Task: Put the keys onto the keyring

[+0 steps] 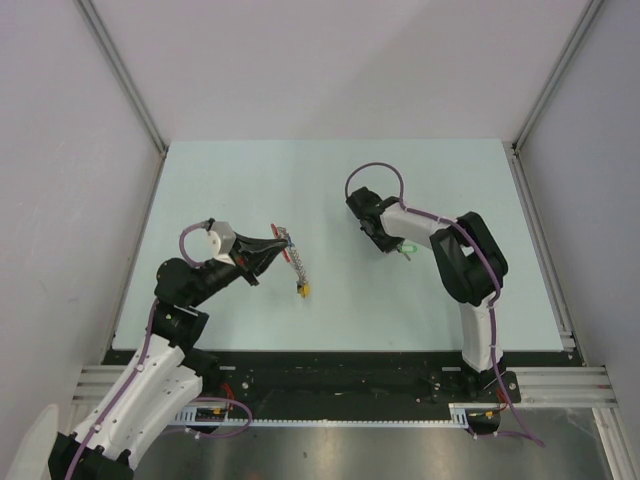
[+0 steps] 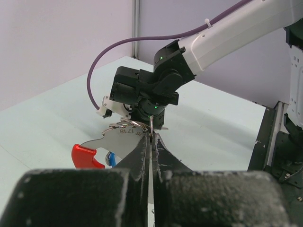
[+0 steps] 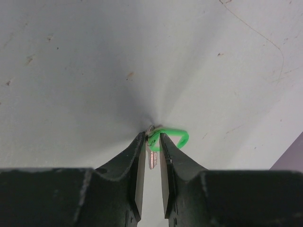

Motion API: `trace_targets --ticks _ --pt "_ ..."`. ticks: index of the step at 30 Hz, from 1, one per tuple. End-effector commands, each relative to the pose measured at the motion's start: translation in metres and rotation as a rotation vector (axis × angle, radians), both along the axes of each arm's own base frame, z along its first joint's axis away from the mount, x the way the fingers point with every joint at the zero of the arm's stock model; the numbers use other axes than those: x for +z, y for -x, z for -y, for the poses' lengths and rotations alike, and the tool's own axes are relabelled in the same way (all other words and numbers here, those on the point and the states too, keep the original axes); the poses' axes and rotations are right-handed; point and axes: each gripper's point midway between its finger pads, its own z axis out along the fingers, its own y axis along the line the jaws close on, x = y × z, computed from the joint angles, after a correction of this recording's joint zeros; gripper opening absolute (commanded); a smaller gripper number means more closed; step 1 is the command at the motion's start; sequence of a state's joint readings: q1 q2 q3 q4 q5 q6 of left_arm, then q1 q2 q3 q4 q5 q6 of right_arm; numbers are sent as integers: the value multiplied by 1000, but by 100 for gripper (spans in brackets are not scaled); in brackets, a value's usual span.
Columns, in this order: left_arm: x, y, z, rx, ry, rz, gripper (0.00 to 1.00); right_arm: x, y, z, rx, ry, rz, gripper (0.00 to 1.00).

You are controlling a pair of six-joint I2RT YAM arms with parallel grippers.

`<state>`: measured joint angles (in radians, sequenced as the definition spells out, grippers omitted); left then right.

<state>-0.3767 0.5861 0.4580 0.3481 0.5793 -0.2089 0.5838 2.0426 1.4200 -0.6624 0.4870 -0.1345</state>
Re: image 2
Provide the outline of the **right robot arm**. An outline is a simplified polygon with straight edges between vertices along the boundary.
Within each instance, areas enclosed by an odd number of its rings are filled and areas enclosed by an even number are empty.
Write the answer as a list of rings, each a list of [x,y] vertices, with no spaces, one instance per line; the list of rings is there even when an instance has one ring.
[[[177,90],[208,66],[303,17],[300,0],[242,0],[203,26],[175,35],[153,59],[153,72],[119,67],[109,98],[130,111],[131,119],[164,124],[164,110],[178,104]]]

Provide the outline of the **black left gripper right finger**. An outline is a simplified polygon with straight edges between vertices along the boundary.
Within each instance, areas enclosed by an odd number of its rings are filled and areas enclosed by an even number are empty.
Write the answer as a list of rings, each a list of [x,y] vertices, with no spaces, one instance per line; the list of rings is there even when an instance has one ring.
[[[193,171],[152,142],[157,227],[300,227],[303,204],[264,171]]]

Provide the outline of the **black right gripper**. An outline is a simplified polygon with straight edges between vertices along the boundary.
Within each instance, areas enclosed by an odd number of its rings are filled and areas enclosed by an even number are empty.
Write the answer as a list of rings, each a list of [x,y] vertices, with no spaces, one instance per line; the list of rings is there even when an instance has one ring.
[[[149,124],[153,116],[154,129],[161,129],[167,105],[178,104],[178,85],[179,74],[174,70],[157,76],[146,70],[121,66],[114,76],[110,100],[129,105],[131,120]]]

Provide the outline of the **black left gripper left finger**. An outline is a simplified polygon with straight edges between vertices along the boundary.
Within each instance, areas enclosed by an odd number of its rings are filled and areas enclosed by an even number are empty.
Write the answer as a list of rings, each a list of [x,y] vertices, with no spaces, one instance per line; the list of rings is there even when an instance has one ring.
[[[111,169],[36,169],[17,182],[3,227],[145,227],[150,139]]]

